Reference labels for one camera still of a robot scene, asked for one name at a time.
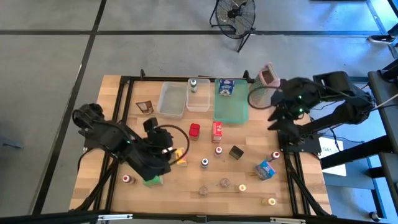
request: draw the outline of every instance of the gray floor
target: gray floor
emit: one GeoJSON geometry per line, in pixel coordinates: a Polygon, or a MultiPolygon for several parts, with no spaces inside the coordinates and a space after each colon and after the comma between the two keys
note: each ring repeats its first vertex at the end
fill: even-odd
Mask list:
{"type": "MultiPolygon", "coordinates": [[[[217,30],[208,24],[214,2],[108,1],[99,29],[217,30]]],[[[387,1],[371,2],[384,27],[391,28],[397,18],[387,1]]],[[[100,0],[0,0],[0,30],[90,30],[99,5],[100,0]]],[[[378,30],[365,2],[257,0],[256,15],[257,30],[378,30]]],[[[0,146],[0,217],[29,213],[87,41],[85,35],[0,35],[0,135],[25,145],[19,150],[0,146]]],[[[234,51],[237,45],[237,40],[223,35],[97,36],[76,106],[96,100],[103,75],[138,75],[142,68],[149,76],[240,77],[249,70],[253,77],[272,62],[281,78],[336,70],[365,77],[393,60],[385,45],[370,44],[365,36],[254,35],[239,54],[234,51]]],[[[361,126],[344,125],[336,130],[338,136],[355,140],[353,132],[357,140],[382,135],[377,112],[361,126]]],[[[44,212],[68,209],[82,144],[77,128],[70,124],[44,212]]],[[[371,204],[363,206],[372,200],[370,192],[328,187],[328,193],[333,213],[339,217],[368,220],[363,214],[374,209],[371,204]],[[354,195],[352,203],[343,203],[342,198],[349,194],[354,195]]],[[[396,214],[389,209],[386,222],[393,222],[396,214]]]]}

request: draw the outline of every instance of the fan stand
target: fan stand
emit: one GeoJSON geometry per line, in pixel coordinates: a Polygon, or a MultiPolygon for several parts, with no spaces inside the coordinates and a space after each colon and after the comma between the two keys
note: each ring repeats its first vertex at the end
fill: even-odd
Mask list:
{"type": "MultiPolygon", "coordinates": [[[[214,13],[216,12],[216,9],[217,9],[217,6],[218,6],[219,1],[220,1],[220,0],[217,0],[216,6],[215,6],[214,9],[213,9],[213,13],[211,13],[211,16],[210,16],[209,23],[210,23],[211,27],[215,27],[215,26],[217,26],[217,27],[223,27],[223,26],[226,26],[226,27],[230,27],[230,28],[233,30],[232,32],[236,32],[235,27],[233,27],[232,25],[229,25],[229,24],[227,24],[227,25],[213,25],[213,24],[211,23],[211,19],[213,18],[214,13]]],[[[250,37],[251,32],[253,32],[255,29],[256,29],[256,28],[253,28],[253,27],[250,28],[249,33],[246,34],[247,37],[246,37],[246,38],[242,37],[241,44],[240,44],[239,47],[238,47],[237,53],[239,53],[239,52],[241,51],[241,49],[243,48],[243,45],[246,43],[246,41],[247,41],[248,38],[250,37]]]]}

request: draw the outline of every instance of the white paper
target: white paper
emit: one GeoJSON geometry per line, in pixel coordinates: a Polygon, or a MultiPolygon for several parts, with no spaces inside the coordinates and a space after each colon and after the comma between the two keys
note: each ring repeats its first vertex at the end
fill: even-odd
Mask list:
{"type": "MultiPolygon", "coordinates": [[[[334,139],[320,137],[319,143],[320,143],[321,149],[322,149],[321,155],[319,156],[320,159],[338,152],[338,148],[336,147],[334,139]]],[[[342,141],[337,140],[337,145],[340,148],[340,150],[343,150],[343,142],[342,141]]],[[[324,170],[322,170],[322,172],[325,172],[328,174],[340,175],[340,176],[344,176],[344,177],[347,176],[346,166],[344,164],[324,169],[324,170]]]]}

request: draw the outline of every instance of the wooden table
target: wooden table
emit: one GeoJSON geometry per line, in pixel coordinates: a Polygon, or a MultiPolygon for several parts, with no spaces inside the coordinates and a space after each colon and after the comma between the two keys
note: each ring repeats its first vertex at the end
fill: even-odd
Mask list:
{"type": "MultiPolygon", "coordinates": [[[[106,119],[111,119],[114,102],[118,92],[120,76],[104,76],[98,101],[106,119]]],[[[268,154],[279,150],[275,131],[268,131],[270,122],[267,121],[271,110],[249,109],[249,120],[242,125],[223,124],[221,143],[211,142],[211,125],[213,123],[213,94],[211,106],[206,113],[194,113],[185,109],[183,119],[165,119],[157,114],[144,115],[136,106],[136,102],[151,100],[154,108],[157,106],[163,82],[135,81],[131,104],[127,119],[128,126],[140,136],[146,136],[142,123],[151,116],[156,116],[159,124],[174,124],[188,132],[191,123],[198,123],[200,138],[191,141],[187,155],[188,167],[172,166],[172,171],[163,176],[164,185],[148,188],[142,184],[142,179],[127,164],[119,166],[116,180],[112,212],[131,213],[179,213],[179,214],[207,214],[207,215],[278,215],[292,216],[289,188],[287,185],[284,159],[273,161],[272,166],[277,171],[273,178],[261,181],[253,172],[253,167],[262,162],[268,154]],[[238,146],[244,155],[238,161],[228,155],[232,146],[238,146]],[[224,151],[221,157],[213,155],[216,146],[224,151]],[[209,158],[207,169],[200,167],[203,158],[209,158]],[[133,185],[122,182],[122,176],[129,174],[137,179],[133,185]],[[227,189],[219,186],[223,177],[231,181],[227,189]],[[234,186],[245,184],[246,191],[236,193],[234,186]],[[198,189],[206,186],[207,196],[201,196],[198,189]],[[261,205],[262,198],[275,198],[275,206],[261,205]]],[[[126,88],[123,93],[120,111],[126,98],[126,88]]],[[[174,137],[174,147],[186,147],[186,140],[181,133],[169,129],[174,137]]],[[[305,184],[317,202],[324,210],[331,213],[325,182],[319,160],[307,153],[301,153],[305,184]]],[[[104,152],[95,149],[82,160],[80,171],[70,204],[70,208],[79,206],[85,197],[93,190],[98,182],[104,152]]],[[[104,208],[108,186],[103,191],[101,208],[104,208]]],[[[295,186],[298,210],[303,213],[300,191],[295,186]]]]}

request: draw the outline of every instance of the red container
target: red container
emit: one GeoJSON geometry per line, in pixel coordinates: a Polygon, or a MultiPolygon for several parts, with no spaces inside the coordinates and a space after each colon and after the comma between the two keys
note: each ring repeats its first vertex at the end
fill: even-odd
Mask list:
{"type": "Polygon", "coordinates": [[[223,129],[221,127],[221,121],[213,122],[212,133],[213,133],[212,142],[221,141],[221,137],[223,137],[223,129]]]}
{"type": "Polygon", "coordinates": [[[189,128],[189,138],[194,141],[198,140],[199,132],[200,132],[200,125],[192,123],[191,127],[189,128]]]}

